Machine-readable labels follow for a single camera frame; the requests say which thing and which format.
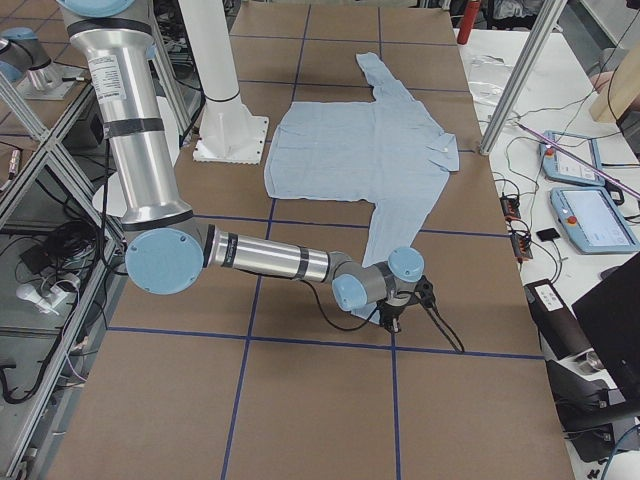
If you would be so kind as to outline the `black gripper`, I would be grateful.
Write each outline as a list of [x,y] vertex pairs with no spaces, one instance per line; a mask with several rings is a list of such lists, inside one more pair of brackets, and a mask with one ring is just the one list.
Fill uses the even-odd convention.
[[400,332],[399,318],[404,312],[405,305],[391,305],[386,301],[377,302],[377,311],[379,313],[380,326],[392,326],[393,333]]

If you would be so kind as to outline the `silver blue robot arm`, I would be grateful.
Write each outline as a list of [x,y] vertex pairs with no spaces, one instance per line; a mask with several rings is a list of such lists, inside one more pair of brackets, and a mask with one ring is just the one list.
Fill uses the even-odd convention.
[[124,193],[122,226],[130,279],[159,295],[190,287],[211,265],[305,284],[331,285],[338,306],[373,306],[372,318],[399,331],[410,305],[430,307],[433,289],[413,248],[364,267],[341,252],[247,237],[202,225],[179,193],[152,80],[152,5],[147,1],[64,1],[71,43],[88,63]]

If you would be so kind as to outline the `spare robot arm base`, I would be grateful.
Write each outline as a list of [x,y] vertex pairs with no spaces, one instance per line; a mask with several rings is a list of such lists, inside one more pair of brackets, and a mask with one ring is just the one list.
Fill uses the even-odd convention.
[[63,100],[74,85],[87,81],[82,67],[54,62],[27,27],[1,32],[1,74],[31,100]]

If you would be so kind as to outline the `person hand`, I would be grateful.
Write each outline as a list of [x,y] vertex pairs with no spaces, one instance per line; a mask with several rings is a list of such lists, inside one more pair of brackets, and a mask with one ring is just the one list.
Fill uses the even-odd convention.
[[606,71],[595,74],[590,77],[590,82],[594,88],[594,90],[598,93],[604,91],[609,83],[611,82],[614,71]]

